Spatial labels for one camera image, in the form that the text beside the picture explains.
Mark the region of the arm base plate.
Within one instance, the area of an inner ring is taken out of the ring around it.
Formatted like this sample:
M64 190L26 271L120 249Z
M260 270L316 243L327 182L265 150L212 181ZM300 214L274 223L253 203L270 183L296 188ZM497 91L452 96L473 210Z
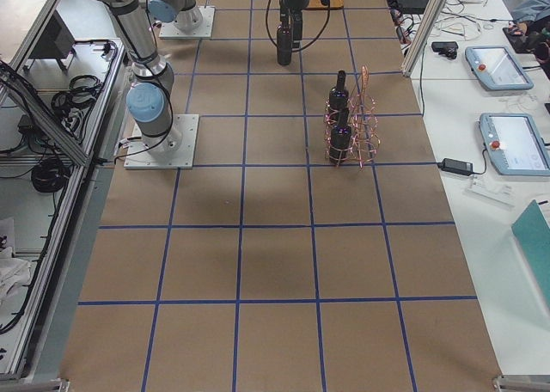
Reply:
M216 9L198 6L181 11L170 23L163 23L159 36L164 40L200 40L212 35Z
M162 138L143 138L135 123L132 136L137 141L129 143L124 167L127 169L171 169L193 167L194 152L199 130L198 114L176 114L171 132Z

